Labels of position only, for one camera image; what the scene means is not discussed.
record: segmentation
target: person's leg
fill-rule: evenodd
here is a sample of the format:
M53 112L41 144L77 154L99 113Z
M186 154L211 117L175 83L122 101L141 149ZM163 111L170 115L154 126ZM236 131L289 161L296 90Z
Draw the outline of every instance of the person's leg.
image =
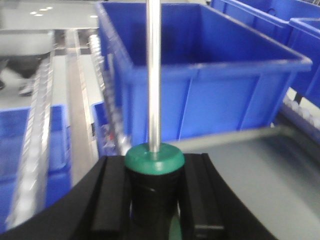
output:
M2 73L2 70L6 68L7 63L8 63L7 59L0 60L0 90L4 89L6 86L4 81L2 80L1 73Z

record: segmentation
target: green rubber cap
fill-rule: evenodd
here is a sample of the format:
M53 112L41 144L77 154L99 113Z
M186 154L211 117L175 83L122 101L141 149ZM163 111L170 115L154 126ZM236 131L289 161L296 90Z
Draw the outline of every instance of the green rubber cap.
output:
M125 155L125 166L146 175L169 174L185 164L185 157L179 148L161 143L159 152L150 152L147 143L132 147Z

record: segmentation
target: blue bin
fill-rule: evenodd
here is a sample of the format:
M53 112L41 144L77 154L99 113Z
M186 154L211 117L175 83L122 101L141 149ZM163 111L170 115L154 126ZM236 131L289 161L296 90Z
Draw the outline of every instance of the blue bin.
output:
M116 104L132 145L147 140L146 5L98 3ZM268 126L310 59L199 4L162 5L163 141Z
M102 101L93 104L91 106L91 111L94 119L94 130L99 157L115 155L115 149L110 146L106 146L106 129L104 128L104 126L109 122L106 118L104 102Z
M6 230L28 115L28 107L0 111L0 233ZM46 207L70 190L70 166L65 107L54 105L51 108Z
M320 20L292 19L293 27L288 46L311 58L310 72L297 74L292 88L320 107Z
M287 44L291 18L319 18L320 7L301 0L212 0L211 6Z

